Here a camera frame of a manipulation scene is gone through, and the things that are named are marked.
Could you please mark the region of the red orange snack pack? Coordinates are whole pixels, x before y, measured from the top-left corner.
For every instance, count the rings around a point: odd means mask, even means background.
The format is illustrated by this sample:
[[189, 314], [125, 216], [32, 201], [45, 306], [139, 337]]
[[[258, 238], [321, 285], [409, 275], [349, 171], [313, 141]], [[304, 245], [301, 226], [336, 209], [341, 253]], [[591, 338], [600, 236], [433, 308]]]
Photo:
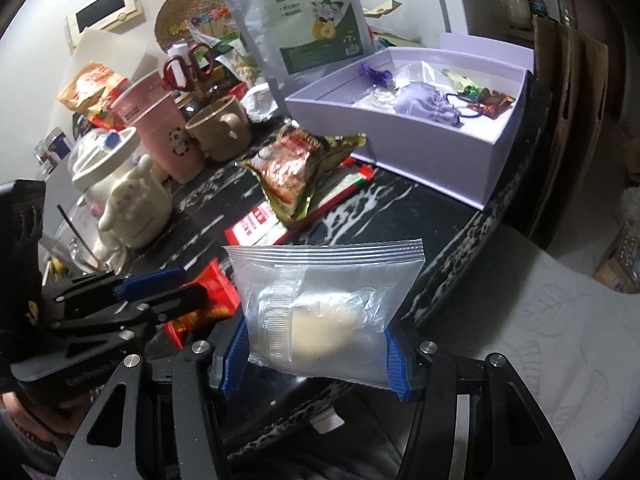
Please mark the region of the red orange snack pack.
[[164, 325], [164, 333], [172, 345], [181, 350], [186, 338], [198, 328], [226, 318], [231, 318], [240, 305], [240, 295], [232, 281], [221, 270], [217, 258], [213, 258], [190, 284], [199, 284], [206, 290], [207, 299], [203, 307]]

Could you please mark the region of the clear zip bag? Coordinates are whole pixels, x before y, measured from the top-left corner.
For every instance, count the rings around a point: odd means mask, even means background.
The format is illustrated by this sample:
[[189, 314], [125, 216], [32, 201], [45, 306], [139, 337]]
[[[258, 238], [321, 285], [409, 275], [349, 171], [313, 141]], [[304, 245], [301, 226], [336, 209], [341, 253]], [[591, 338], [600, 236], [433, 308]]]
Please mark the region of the clear zip bag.
[[230, 246], [248, 359], [385, 389], [385, 332], [425, 264], [422, 240]]

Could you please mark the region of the purple silk pouch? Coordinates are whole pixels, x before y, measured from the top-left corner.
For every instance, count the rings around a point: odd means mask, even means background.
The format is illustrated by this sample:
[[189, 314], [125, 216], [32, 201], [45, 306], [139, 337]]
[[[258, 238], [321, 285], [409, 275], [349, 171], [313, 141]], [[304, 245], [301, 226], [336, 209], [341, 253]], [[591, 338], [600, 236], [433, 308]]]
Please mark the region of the purple silk pouch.
[[412, 82], [395, 94], [392, 109], [396, 114], [437, 122], [449, 127], [461, 124], [461, 114], [447, 97], [431, 84]]

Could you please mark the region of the small green candy wrapper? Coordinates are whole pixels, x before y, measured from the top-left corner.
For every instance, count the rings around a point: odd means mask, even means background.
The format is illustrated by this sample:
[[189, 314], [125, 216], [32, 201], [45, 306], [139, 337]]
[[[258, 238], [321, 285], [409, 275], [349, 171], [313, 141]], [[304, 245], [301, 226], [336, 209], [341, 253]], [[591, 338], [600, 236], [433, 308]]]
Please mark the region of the small green candy wrapper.
[[477, 84], [467, 76], [451, 70], [442, 70], [442, 74], [448, 78], [451, 88], [454, 89], [458, 96], [465, 96], [472, 101], [480, 101], [490, 95], [488, 88]]

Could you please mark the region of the white bunny figurine jar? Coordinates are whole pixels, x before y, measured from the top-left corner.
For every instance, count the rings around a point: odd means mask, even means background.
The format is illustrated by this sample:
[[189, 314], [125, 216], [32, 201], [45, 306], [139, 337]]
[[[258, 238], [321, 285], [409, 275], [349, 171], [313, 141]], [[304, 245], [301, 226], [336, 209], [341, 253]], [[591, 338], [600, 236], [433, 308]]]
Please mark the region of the white bunny figurine jar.
[[134, 127], [95, 128], [77, 141], [68, 163], [99, 233], [130, 249], [151, 243], [171, 215], [170, 195], [154, 178], [154, 160], [140, 145]]

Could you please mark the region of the red flat packet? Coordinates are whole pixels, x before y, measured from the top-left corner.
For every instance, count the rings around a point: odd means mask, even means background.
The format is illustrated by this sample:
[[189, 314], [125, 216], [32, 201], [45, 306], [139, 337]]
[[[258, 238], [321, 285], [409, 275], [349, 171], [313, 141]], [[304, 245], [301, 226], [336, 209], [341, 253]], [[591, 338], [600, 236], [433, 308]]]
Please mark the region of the red flat packet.
[[266, 198], [226, 229], [224, 236], [231, 246], [280, 245], [347, 200], [372, 179], [373, 173], [371, 166], [347, 157], [323, 179], [305, 188], [292, 216], [285, 213], [282, 200], [266, 193]]

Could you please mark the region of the brown ceramic mug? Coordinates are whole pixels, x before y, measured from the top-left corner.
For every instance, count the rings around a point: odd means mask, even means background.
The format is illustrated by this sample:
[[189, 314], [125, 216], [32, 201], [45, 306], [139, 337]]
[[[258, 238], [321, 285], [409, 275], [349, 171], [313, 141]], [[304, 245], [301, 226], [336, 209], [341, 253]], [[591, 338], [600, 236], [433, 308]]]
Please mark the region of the brown ceramic mug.
[[252, 143], [250, 122], [235, 96], [204, 107], [186, 123], [186, 131], [214, 162], [228, 162]]

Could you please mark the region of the pink panda cup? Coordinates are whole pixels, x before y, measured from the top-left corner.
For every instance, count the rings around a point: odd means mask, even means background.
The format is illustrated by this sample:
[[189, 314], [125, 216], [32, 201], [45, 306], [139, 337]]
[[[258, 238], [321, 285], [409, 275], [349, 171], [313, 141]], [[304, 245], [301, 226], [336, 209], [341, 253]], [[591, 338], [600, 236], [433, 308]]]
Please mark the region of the pink panda cup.
[[178, 105], [158, 70], [134, 82], [111, 105], [127, 127], [134, 127], [154, 162], [185, 184], [205, 167], [205, 157], [186, 131]]

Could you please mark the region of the orange foil snack packet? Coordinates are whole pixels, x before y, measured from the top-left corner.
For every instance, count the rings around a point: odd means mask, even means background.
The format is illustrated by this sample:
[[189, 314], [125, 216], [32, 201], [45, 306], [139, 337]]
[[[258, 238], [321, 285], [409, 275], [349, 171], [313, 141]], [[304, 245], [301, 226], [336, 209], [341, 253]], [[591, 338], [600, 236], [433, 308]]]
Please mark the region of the orange foil snack packet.
[[364, 133], [315, 136], [303, 128], [285, 125], [271, 143], [239, 165], [254, 174], [264, 195], [270, 193], [282, 200], [285, 213], [292, 216], [307, 186], [323, 179], [366, 143]]

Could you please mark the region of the orange red snack bag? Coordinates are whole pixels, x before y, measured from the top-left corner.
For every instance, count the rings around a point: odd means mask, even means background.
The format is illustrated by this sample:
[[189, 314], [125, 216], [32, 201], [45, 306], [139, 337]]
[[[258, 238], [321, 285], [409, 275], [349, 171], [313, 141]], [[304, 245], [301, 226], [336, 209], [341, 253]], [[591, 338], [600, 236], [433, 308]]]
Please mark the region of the orange red snack bag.
[[127, 77], [108, 66], [90, 61], [58, 92], [55, 99], [68, 110], [87, 118], [91, 125], [122, 130], [125, 122], [113, 110], [113, 103], [130, 84]]

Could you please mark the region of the lavender gift box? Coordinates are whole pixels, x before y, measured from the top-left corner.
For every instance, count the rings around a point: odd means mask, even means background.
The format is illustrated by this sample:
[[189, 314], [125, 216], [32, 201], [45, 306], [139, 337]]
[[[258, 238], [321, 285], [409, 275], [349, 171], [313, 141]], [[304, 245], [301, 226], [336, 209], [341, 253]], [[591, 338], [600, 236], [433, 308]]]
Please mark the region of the lavender gift box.
[[389, 47], [285, 100], [306, 130], [362, 133], [355, 157], [484, 209], [525, 110], [533, 50], [444, 32], [436, 49]]

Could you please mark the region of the small brown candy packet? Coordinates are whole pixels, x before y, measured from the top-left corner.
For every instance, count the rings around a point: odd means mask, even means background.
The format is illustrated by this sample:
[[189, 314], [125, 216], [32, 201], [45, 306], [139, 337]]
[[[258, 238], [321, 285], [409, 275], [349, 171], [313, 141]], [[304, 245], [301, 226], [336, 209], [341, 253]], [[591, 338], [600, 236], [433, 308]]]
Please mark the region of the small brown candy packet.
[[476, 107], [480, 114], [490, 119], [496, 119], [513, 103], [514, 99], [512, 96], [498, 91], [491, 91], [482, 94], [478, 98]]

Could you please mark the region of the silver green standing pouch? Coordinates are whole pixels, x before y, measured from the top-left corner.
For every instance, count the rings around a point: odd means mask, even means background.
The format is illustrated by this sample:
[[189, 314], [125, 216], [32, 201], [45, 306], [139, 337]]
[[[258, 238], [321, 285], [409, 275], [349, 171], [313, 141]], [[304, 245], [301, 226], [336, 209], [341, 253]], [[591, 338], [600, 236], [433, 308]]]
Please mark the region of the silver green standing pouch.
[[224, 0], [274, 98], [373, 53], [360, 0]]

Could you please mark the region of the red handled scissors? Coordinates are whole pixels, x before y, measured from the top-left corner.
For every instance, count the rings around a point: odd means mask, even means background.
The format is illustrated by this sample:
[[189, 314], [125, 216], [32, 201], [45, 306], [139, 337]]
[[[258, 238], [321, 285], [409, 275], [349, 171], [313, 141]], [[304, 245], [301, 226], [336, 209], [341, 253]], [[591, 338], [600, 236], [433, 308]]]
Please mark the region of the red handled scissors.
[[214, 51], [202, 42], [177, 42], [167, 51], [163, 81], [171, 89], [189, 92], [209, 81], [214, 72]]

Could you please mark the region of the wall intercom panel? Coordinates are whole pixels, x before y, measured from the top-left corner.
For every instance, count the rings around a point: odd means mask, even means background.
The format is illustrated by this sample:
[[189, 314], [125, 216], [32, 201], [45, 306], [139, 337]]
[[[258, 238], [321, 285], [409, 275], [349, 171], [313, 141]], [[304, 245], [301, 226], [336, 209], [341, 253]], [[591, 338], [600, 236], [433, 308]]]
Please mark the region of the wall intercom panel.
[[67, 47], [74, 52], [87, 29], [109, 32], [142, 14], [141, 0], [93, 0], [66, 15]]

